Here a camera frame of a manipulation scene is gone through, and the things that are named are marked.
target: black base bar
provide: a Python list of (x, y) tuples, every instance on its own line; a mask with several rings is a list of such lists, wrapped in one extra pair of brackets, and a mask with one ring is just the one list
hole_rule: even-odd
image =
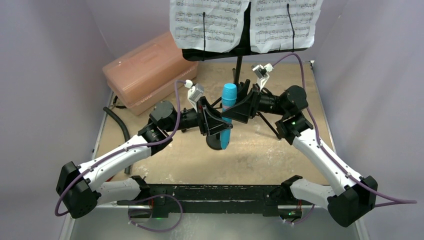
[[(297, 206), (298, 200), (285, 195), (281, 185), (185, 185), (149, 184), (146, 196), (169, 194), (180, 201), (184, 213), (203, 214), (262, 214), (280, 217), (284, 214), (278, 206)], [(147, 206), (122, 200), (118, 205)], [(178, 204), (167, 197), (155, 198), (151, 217), (167, 218), (169, 213), (179, 213)]]

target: black cable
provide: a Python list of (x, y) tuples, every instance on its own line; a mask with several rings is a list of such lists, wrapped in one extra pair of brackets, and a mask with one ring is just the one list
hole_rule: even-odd
[(117, 101), (118, 101), (118, 96), (115, 96), (115, 97), (113, 98), (113, 102), (112, 102), (112, 105), (113, 105), (115, 108), (117, 108), (117, 109), (126, 109), (126, 108), (127, 108), (126, 106), (118, 106), (118, 105), (117, 105)]
[(289, 11), (289, 4), (287, 3), (287, 14), (288, 14), (288, 20), (290, 20), (290, 25), (291, 25), (291, 30), (293, 31), (293, 47), (291, 49), (291, 52), (294, 53), (295, 52), (295, 29), (293, 28), (293, 23), (292, 23), (292, 17), (290, 16), (290, 11)]
[[(119, 125), (120, 129), (122, 130), (122, 134), (123, 134), (123, 138), (125, 139), (125, 142), (130, 140), (130, 132), (128, 132), (128, 128), (125, 125), (125, 123), (122, 121), (122, 119), (118, 115), (116, 115), (116, 113), (114, 113), (112, 110), (110, 110), (108, 107), (103, 107), (103, 111), (105, 111), (107, 115), (113, 118), (113, 120), (115, 120), (115, 122)], [(132, 165), (126, 167), (124, 170), (125, 174), (130, 175), (132, 168), (133, 168)]]

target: music stand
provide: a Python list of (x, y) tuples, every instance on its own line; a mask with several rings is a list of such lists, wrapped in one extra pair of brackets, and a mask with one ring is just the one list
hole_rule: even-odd
[[(239, 82), (243, 56), (298, 52), (298, 51), (303, 51), (307, 49), (307, 48), (296, 48), (296, 49), (293, 48), (293, 49), (285, 49), (285, 50), (275, 50), (275, 51), (270, 51), (267, 53), (252, 52), (251, 43), (250, 43), (250, 24), (251, 24), (250, 13), (251, 13), (251, 3), (249, 3), (246, 11), (244, 12), (244, 25), (243, 25), (243, 31), (241, 33), (240, 43), (231, 51), (221, 53), (221, 52), (203, 51), (198, 49), (183, 49), (182, 56), (184, 57), (184, 59), (188, 61), (192, 61), (192, 62), (237, 57), (237, 63), (235, 65), (235, 68), (232, 69), (232, 74), (233, 74), (233, 83), (237, 86), (237, 92), (238, 92), (241, 89), (241, 86), (243, 86), (244, 84), (243, 82)], [(219, 97), (216, 101), (214, 101), (211, 104), (212, 107), (216, 106), (220, 101), (221, 101), (221, 97)], [(266, 125), (272, 130), (272, 132), (276, 135), (276, 137), (278, 139), (281, 139), (281, 136), (279, 135), (277, 130), (271, 125), (271, 123), (265, 118), (265, 116), (261, 112), (257, 112), (257, 115), (266, 123)], [(221, 142), (220, 142), (220, 134), (206, 136), (206, 143), (211, 149), (222, 150)]]

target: plastic container lid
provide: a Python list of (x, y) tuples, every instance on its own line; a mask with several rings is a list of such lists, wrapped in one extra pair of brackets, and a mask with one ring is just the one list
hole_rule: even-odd
[(193, 64), (183, 58), (181, 49), (167, 32), (106, 65), (103, 72), (120, 100), (132, 105)]

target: blue marker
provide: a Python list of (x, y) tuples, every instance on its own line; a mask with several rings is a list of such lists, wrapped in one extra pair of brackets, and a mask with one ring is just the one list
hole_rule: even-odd
[[(236, 104), (237, 99), (237, 87), (233, 83), (226, 83), (222, 89), (222, 111), (232, 107)], [(224, 121), (231, 123), (232, 120), (226, 117), (222, 118)], [(226, 149), (228, 143), (230, 142), (230, 132), (231, 130), (224, 130), (220, 134), (221, 148)]]

